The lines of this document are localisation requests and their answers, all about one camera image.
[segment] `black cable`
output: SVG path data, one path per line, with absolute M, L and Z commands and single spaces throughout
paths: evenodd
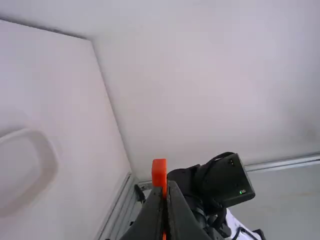
M 222 226 L 222 224 L 225 222 L 226 216 L 227 216 L 227 209 L 224 207 L 217 213 L 217 217 L 210 227 L 213 227 L 216 230 L 219 229 Z
M 258 240 L 255 236 L 251 234 L 247 229 L 243 228 L 242 226 L 238 227 L 236 230 L 236 234 L 234 235 L 234 238 L 232 240 L 237 240 L 239 237 L 240 232 L 247 234 L 249 237 L 251 237 L 253 240 Z

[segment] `orange tab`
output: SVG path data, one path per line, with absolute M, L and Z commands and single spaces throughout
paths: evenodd
M 165 158 L 154 159 L 152 162 L 152 184 L 162 187 L 163 198 L 167 197 L 167 160 Z

